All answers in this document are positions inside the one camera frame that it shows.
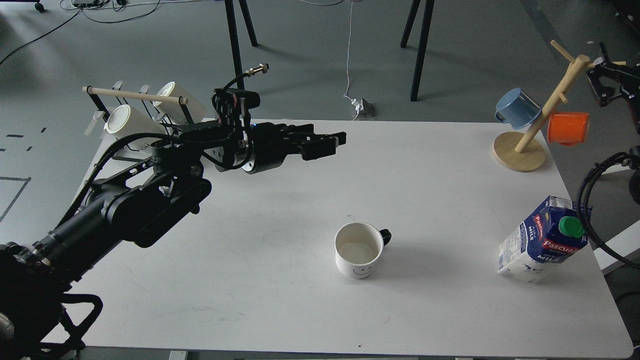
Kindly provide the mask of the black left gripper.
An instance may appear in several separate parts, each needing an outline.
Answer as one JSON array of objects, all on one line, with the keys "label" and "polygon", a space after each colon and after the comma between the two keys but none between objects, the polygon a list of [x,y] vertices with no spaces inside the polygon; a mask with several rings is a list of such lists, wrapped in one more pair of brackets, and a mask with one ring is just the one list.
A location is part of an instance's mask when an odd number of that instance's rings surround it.
[{"label": "black left gripper", "polygon": [[289,155],[300,154],[304,161],[331,157],[346,144],[347,133],[315,133],[311,123],[256,123],[250,125],[245,140],[235,165],[247,174],[257,174],[280,167]]}]

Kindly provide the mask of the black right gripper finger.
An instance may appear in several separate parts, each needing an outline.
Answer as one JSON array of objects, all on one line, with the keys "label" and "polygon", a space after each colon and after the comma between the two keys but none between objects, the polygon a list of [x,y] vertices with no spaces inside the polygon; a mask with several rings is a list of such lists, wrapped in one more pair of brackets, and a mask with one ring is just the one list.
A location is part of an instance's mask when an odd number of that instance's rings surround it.
[{"label": "black right gripper finger", "polygon": [[[593,68],[587,70],[590,89],[599,107],[606,107],[614,100],[622,98],[631,108],[639,107],[640,69],[636,64],[633,67],[626,64],[616,64],[610,60],[605,43],[598,44],[599,62],[596,61]],[[619,91],[612,86],[606,86],[601,79],[608,79],[619,85]]]}]

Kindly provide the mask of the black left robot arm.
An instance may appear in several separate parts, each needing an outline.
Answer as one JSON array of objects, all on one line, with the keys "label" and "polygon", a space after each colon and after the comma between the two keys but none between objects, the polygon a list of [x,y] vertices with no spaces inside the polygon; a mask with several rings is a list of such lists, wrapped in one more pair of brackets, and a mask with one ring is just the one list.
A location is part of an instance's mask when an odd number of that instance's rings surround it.
[{"label": "black left robot arm", "polygon": [[330,157],[346,133],[316,134],[312,124],[252,123],[258,93],[235,88],[267,73],[258,64],[211,98],[217,120],[175,82],[156,95],[87,86],[105,131],[114,137],[58,226],[32,246],[1,246],[1,358],[57,360],[80,352],[103,309],[94,294],[70,292],[73,283],[121,242],[153,246],[211,193],[205,158],[220,171],[256,174]]}]

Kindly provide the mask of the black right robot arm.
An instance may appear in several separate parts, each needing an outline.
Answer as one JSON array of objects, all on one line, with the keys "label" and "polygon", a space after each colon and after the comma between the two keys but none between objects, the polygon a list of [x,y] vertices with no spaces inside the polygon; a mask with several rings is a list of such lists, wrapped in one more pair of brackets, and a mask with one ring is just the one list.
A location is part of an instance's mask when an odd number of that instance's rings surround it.
[{"label": "black right robot arm", "polygon": [[[599,107],[605,107],[614,100],[624,99],[630,111],[631,121],[635,131],[639,132],[639,66],[637,64],[634,67],[627,66],[626,64],[615,64],[610,60],[605,43],[600,42],[598,47],[601,60],[595,63],[594,67],[586,73],[595,100]],[[598,182],[606,170],[614,166],[627,166],[631,170],[634,170],[634,174],[629,180],[628,188],[631,198],[638,204],[640,202],[639,165],[640,155],[638,146],[633,146],[627,152],[615,153],[602,162],[595,163],[594,167],[590,169],[583,179],[577,193],[577,216],[587,237],[592,240],[599,249],[603,250],[604,253],[621,262],[622,265],[636,270],[640,268],[637,262],[633,262],[626,256],[617,253],[617,251],[610,248],[610,246],[599,237],[591,224],[591,216],[588,210],[590,195],[596,182]]]}]

